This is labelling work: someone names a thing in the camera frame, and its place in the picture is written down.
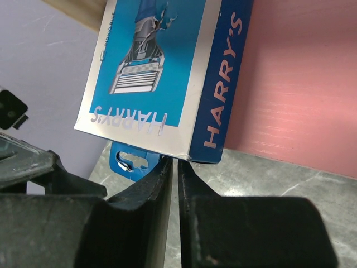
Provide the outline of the blue razor box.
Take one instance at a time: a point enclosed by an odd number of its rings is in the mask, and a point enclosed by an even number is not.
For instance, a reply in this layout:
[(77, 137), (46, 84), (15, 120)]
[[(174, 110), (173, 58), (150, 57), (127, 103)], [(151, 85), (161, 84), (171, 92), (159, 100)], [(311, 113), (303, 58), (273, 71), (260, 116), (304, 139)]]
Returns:
[(162, 156), (221, 160), (252, 1), (108, 1), (75, 129), (132, 181)]

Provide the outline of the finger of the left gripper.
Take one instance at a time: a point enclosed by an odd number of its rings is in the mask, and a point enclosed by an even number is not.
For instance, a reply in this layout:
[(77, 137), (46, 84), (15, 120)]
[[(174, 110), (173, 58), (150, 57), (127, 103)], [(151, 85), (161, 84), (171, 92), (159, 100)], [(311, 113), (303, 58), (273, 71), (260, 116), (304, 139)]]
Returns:
[(45, 194), (107, 196), (105, 186), (67, 172), (55, 152), (2, 133), (1, 193), (25, 193), (29, 181)]

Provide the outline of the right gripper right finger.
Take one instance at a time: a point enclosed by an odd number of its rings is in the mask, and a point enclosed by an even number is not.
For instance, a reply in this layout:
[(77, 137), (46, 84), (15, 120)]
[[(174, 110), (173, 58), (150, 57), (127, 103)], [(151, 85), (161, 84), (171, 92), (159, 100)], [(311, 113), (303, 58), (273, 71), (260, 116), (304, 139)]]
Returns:
[(338, 267), (322, 217), (301, 197), (224, 197), (179, 161), (183, 267)]

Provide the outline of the pink three-tier shelf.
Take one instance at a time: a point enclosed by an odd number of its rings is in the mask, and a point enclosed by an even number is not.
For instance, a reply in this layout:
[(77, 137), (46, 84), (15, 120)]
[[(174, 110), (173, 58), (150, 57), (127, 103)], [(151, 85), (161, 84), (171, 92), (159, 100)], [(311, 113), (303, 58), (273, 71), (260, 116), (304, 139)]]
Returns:
[[(51, 1), (99, 34), (108, 1)], [(224, 148), (356, 177), (356, 2), (252, 1)]]

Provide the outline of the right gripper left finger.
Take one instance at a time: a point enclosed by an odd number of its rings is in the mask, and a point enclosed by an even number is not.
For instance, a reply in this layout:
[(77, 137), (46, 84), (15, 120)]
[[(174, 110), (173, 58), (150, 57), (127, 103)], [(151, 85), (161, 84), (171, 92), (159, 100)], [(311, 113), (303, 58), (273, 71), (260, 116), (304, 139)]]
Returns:
[(2, 267), (163, 267), (172, 160), (127, 189), (95, 195), (1, 194)]

